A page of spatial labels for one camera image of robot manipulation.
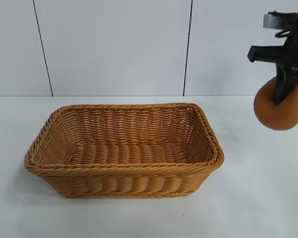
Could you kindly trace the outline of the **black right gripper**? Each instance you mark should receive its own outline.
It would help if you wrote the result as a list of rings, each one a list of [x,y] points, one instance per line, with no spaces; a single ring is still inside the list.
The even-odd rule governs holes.
[[[285,38],[280,46],[251,46],[250,62],[262,61],[276,66],[273,102],[280,104],[298,85],[298,27],[276,27],[276,38]]]

